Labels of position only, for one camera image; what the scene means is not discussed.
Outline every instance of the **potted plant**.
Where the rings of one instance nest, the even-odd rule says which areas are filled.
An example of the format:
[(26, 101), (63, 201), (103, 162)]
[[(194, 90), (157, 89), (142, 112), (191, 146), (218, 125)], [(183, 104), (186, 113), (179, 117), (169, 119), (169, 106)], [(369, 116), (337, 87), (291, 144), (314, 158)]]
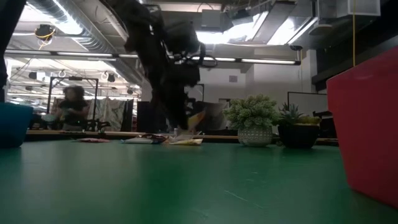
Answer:
[(321, 119), (303, 116), (294, 104), (284, 103), (279, 111), (278, 132), (282, 143), (289, 148), (312, 148), (319, 135)]
[(241, 144), (266, 146), (272, 141), (272, 124), (279, 120), (275, 105), (276, 101), (268, 96), (249, 96), (245, 100), (232, 100), (224, 115), (231, 127), (238, 130)]

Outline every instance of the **succulent plant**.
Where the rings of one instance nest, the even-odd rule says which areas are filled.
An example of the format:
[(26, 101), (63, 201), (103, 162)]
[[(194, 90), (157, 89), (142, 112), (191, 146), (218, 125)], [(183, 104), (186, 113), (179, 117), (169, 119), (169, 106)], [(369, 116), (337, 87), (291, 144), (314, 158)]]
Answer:
[(279, 108), (280, 112), (280, 120), (278, 122), (279, 125), (293, 125), (298, 123), (299, 118), (303, 115), (303, 113), (299, 113), (299, 107), (295, 104), (291, 103), (288, 105), (284, 103), (282, 105), (282, 109)]
[(294, 125), (294, 124), (307, 124), (307, 125), (318, 125), (321, 119), (318, 117), (303, 116), (303, 113), (299, 113), (299, 107), (291, 103), (288, 105), (284, 103), (282, 109), (279, 108), (280, 120), (279, 125)]
[(268, 96), (249, 96), (245, 100), (232, 100), (231, 107), (223, 111), (233, 129), (270, 127), (279, 120), (274, 109), (276, 101)]

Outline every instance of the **black flower pot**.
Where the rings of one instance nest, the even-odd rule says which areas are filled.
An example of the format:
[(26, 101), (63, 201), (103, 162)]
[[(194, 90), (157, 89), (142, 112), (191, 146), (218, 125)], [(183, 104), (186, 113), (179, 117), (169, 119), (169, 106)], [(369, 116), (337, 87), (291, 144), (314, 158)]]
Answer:
[(282, 143), (289, 148), (310, 149), (319, 135), (319, 126), (315, 125), (282, 125), (278, 126)]

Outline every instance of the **woman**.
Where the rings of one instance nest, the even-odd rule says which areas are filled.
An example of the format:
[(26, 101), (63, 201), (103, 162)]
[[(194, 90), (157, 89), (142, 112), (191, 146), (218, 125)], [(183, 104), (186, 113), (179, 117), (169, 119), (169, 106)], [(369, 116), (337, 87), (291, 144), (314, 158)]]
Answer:
[(88, 114), (88, 105), (84, 99), (85, 90), (81, 86), (69, 86), (63, 89), (65, 100), (58, 106), (57, 116), (63, 120), (63, 130), (82, 131), (82, 125)]

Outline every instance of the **green tabletop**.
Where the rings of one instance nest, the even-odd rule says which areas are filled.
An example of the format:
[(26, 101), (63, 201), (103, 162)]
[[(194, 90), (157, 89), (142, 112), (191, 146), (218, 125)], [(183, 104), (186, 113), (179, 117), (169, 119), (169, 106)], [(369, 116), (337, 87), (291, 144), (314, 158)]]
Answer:
[(0, 150), (0, 223), (398, 223), (336, 147), (27, 142)]

